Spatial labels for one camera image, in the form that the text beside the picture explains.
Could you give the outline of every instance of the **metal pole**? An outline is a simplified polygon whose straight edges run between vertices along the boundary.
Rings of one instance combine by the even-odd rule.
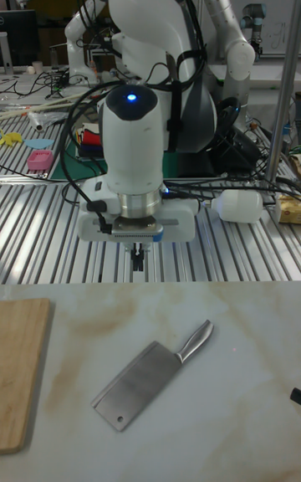
[[[276,121],[273,128],[273,137],[268,157],[266,179],[275,181],[283,142],[283,126],[288,119],[288,109],[293,82],[297,66],[298,53],[301,43],[301,0],[294,0],[292,19],[288,36],[288,46],[283,65],[280,92],[276,112]]]

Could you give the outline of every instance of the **pink box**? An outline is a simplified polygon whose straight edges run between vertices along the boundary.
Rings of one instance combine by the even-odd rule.
[[[54,161],[54,155],[49,149],[37,149],[28,157],[29,170],[48,170]]]

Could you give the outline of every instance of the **computer monitor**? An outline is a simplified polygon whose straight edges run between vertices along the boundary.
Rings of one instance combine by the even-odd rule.
[[[13,65],[30,65],[37,59],[40,46],[34,10],[0,11],[0,32],[8,33]]]

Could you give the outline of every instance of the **wooden cutting board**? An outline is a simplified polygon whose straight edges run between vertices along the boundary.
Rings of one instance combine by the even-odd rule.
[[[0,301],[0,454],[23,446],[49,306]]]

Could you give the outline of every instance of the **knife blade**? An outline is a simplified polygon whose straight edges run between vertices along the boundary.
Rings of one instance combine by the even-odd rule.
[[[207,320],[174,354],[152,342],[92,401],[92,407],[119,432],[156,397],[213,332]]]

